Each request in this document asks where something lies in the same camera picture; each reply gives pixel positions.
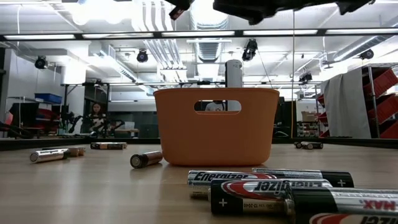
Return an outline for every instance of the aa battery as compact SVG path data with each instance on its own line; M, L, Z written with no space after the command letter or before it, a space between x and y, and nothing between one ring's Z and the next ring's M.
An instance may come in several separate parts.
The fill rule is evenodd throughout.
M130 158L130 165L135 169L147 167L156 164L163 159L163 154L160 151L146 152L143 154L135 154Z
M255 172L191 170L188 173L187 181L190 196L208 198L208 190L212 179L276 179L276 177L274 175Z
M323 149L323 143L321 142L301 142L302 149Z
M253 168L252 171L271 174L276 176L277 178L326 179L334 187L354 187L354 181L351 174L345 171L266 168Z
M68 151L70 152L71 157L84 156L86 152L86 147L68 147L68 148L45 148L42 151L48 150L59 150L59 151Z
M213 179L210 189L214 214L284 213L285 191L295 187L331 187L323 179Z
M297 188L286 191L291 224L396 224L398 190Z
M122 150L127 148L125 142L93 142L90 144L91 149L105 149L105 150Z
M47 151L35 151L30 154L29 159L33 163L38 163L67 159L69 155L70 152L68 152L67 150L61 151L56 149Z

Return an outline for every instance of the table surface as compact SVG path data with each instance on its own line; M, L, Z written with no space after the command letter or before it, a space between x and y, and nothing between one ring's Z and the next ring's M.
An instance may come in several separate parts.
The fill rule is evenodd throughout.
M1 223L285 223L267 216L216 217L210 204L192 200L186 185L190 169L250 171L250 167L174 167L167 162L132 169L133 154L159 145L130 145L123 151L91 150L65 161L30 164L31 150L0 152ZM398 189L398 151L325 145L322 150L272 146L263 167L348 170L355 185Z

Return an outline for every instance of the person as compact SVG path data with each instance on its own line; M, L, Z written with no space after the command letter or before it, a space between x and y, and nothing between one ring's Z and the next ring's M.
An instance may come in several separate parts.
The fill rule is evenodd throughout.
M213 100L213 102L207 104L206 111L224 111L225 103L222 100Z
M91 108L90 118L93 120L94 125L90 127L90 131L93 131L93 128L100 127L105 122L105 114L101 111L101 105L99 103L94 103Z

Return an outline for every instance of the basket handle hole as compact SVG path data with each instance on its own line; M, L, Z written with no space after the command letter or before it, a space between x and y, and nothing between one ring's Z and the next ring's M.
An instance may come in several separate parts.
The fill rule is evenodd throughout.
M237 100L199 100L193 105L193 109L198 114L207 114L207 112L211 111L238 114L242 110L242 106Z

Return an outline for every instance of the plus sign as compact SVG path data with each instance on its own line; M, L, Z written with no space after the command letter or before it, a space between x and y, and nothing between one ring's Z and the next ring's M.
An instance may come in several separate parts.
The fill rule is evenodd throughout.
M346 184L346 182L343 182L343 180L340 180L339 182L337 182L337 184L340 184L343 187Z
M221 206L224 207L224 205L228 204L228 202L225 202L224 199L222 199L220 202L218 202L219 204L221 204Z

